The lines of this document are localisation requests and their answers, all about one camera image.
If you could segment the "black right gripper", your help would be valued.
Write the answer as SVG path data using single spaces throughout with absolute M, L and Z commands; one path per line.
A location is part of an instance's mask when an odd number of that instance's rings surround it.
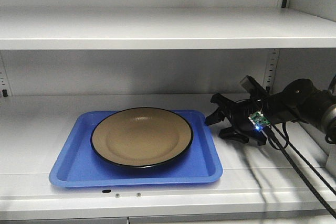
M 211 97 L 211 103 L 217 104 L 221 110 L 215 110 L 205 119 L 206 125 L 213 125 L 222 122 L 227 118 L 230 127 L 220 130 L 219 137 L 226 140 L 233 140 L 240 143 L 248 143 L 250 139 L 255 140 L 258 145 L 265 145 L 267 137 L 262 131 L 255 130 L 248 117 L 260 111 L 251 104 L 234 102 L 220 93 Z

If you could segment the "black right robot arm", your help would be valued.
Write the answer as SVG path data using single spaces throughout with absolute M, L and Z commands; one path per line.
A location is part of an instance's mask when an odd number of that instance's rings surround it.
M 250 94 L 249 99 L 234 102 L 219 93 L 211 98 L 218 108 L 205 119 L 205 124 L 224 119 L 231 124 L 220 131 L 220 138 L 241 143 L 252 139 L 258 145 L 265 145 L 266 136 L 250 120 L 252 114 L 260 112 L 272 124 L 308 123 L 325 134 L 327 143 L 335 144 L 335 96 L 329 91 L 318 90 L 309 79 L 295 80 L 273 95 L 251 76 L 246 76 L 240 84 Z

